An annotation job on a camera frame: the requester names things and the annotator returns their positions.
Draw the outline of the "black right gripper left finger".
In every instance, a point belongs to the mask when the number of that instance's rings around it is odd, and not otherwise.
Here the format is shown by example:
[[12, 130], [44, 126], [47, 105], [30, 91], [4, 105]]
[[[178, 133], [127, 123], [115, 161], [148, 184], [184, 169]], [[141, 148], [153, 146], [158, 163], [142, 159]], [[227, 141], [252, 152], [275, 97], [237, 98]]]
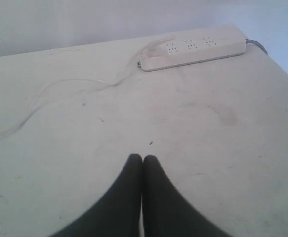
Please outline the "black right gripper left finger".
[[138, 237], [143, 160], [130, 154], [107, 192], [82, 216], [54, 237]]

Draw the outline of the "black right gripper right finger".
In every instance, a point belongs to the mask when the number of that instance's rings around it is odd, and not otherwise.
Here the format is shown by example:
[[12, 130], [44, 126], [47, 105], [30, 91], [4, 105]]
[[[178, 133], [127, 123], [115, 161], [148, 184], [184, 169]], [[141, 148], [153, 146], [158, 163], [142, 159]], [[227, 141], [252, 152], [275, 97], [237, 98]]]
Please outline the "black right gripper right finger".
[[228, 237], [172, 184], [156, 156], [143, 161], [143, 225], [146, 237]]

